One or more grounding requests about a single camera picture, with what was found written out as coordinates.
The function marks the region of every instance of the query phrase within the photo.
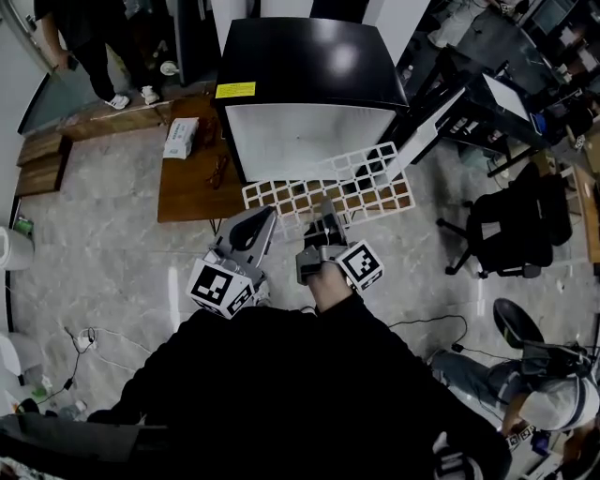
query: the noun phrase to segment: cable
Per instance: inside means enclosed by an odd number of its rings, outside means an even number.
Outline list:
[[[71,334],[66,327],[65,328],[65,332],[67,332],[67,335],[70,336],[71,338],[71,343],[73,344],[73,347],[75,348],[75,351],[77,352],[77,358],[75,359],[75,368],[73,369],[73,374],[67,379],[67,381],[65,382],[65,384],[63,385],[63,388],[61,388],[58,392],[54,392],[53,394],[51,394],[50,396],[44,398],[43,400],[36,402],[37,405],[41,405],[42,403],[46,403],[48,400],[50,400],[51,398],[56,397],[58,394],[60,394],[61,392],[64,392],[65,390],[69,390],[70,387],[73,385],[73,381],[75,380],[75,375],[77,374],[77,367],[79,366],[79,358],[86,353],[89,348],[94,344],[94,342],[96,341],[96,332],[94,331],[94,329],[92,327],[87,328],[87,337],[89,339],[89,345],[87,347],[85,347],[85,349],[83,349],[83,351],[79,350],[79,347],[77,346],[77,341],[75,340],[75,337],[73,336],[73,334]]]
[[[429,323],[429,322],[436,322],[438,320],[444,320],[444,319],[461,319],[463,321],[463,323],[465,325],[465,331],[458,338],[458,340],[452,342],[453,346],[457,345],[462,339],[464,339],[467,336],[467,332],[469,332],[469,325],[467,325],[467,320],[462,315],[443,315],[441,317],[435,317],[435,318],[432,318],[429,320],[412,320],[412,321],[406,321],[406,322],[396,322],[396,323],[392,323],[391,325],[388,325],[388,328],[392,329],[396,325],[412,325],[414,323]]]
[[[471,387],[477,393],[477,401],[479,402],[479,406],[482,409],[484,409],[486,412],[489,412],[492,415],[494,415],[498,420],[500,420],[500,422],[502,422],[503,420],[493,410],[491,410],[486,405],[484,405],[483,401],[481,401],[481,390],[479,390],[479,388],[477,387],[477,385],[475,385],[473,382],[471,382]]]
[[[461,350],[466,350],[467,352],[482,353],[483,355],[487,355],[492,358],[500,358],[502,360],[517,360],[516,358],[508,358],[507,356],[492,355],[491,353],[484,352],[483,350],[468,349],[467,347],[462,347]]]
[[[151,355],[151,354],[152,354],[152,352],[150,352],[150,351],[149,351],[147,348],[145,348],[143,345],[140,345],[139,343],[137,343],[137,342],[135,342],[135,341],[133,341],[133,340],[131,340],[131,339],[127,338],[125,335],[123,335],[123,334],[121,334],[121,333],[119,333],[119,332],[114,332],[113,330],[108,330],[108,329],[106,329],[106,328],[102,328],[102,327],[100,327],[100,326],[91,326],[91,327],[89,327],[89,328],[84,328],[84,329],[83,329],[83,330],[82,330],[82,331],[79,333],[79,337],[81,336],[81,334],[82,334],[83,332],[85,332],[86,330],[89,330],[90,328],[91,328],[92,330],[95,330],[95,331],[97,331],[97,332],[105,332],[105,333],[107,333],[107,334],[110,334],[110,335],[115,335],[116,337],[121,337],[123,340],[126,340],[126,341],[128,341],[129,343],[131,343],[132,345],[135,345],[136,347],[138,347],[139,349],[142,349],[142,350],[144,350],[144,351],[145,351],[146,353],[148,353],[149,355]]]

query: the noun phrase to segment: black office chair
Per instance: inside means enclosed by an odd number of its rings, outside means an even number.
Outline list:
[[[455,275],[474,255],[481,263],[480,278],[491,272],[500,277],[535,278],[553,261],[552,246],[566,242],[572,234],[568,205],[560,175],[540,178],[529,163],[509,188],[465,202],[471,210],[467,228],[443,218],[437,224],[467,239],[468,247],[456,266],[446,267]],[[484,238],[482,226],[499,223],[500,231]]]

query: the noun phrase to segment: yellow label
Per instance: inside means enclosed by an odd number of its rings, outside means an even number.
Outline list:
[[[256,82],[224,83],[217,86],[216,98],[254,97]]]

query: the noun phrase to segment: tissue box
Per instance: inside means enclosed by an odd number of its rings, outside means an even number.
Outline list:
[[[198,118],[175,118],[169,130],[162,157],[187,158],[191,152],[191,145],[197,129]]]

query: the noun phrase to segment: concrete floor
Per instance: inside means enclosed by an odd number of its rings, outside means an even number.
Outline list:
[[[12,274],[14,323],[39,343],[43,373],[55,390],[71,375],[76,357],[63,327],[75,336],[89,326],[121,334],[98,332],[98,349],[82,356],[75,385],[55,398],[58,406],[81,399],[89,411],[110,408],[143,365],[144,349],[154,351],[196,309],[184,289],[194,259],[213,234],[207,221],[157,223],[165,136],[166,129],[158,127],[76,143],[61,191],[22,201],[21,214],[35,222],[36,256],[31,269]],[[479,280],[475,261],[455,277],[444,274],[465,246],[440,232],[435,220],[463,224],[467,212],[461,202],[499,188],[485,171],[465,168],[456,147],[442,143],[410,166],[407,176],[414,209],[349,230],[351,240],[366,238],[385,264],[384,278],[365,295],[374,314],[388,324],[462,314],[469,325],[464,346],[517,356],[491,316],[493,301],[503,296],[530,313],[547,341],[592,341],[600,294],[589,264],[549,268],[530,280],[494,275]],[[505,185],[506,179],[498,182]],[[294,256],[301,248],[274,245],[262,264],[275,307],[312,303],[295,280]],[[416,354],[429,355],[449,348],[463,324],[448,319],[394,331]],[[472,355],[486,364],[496,361]]]

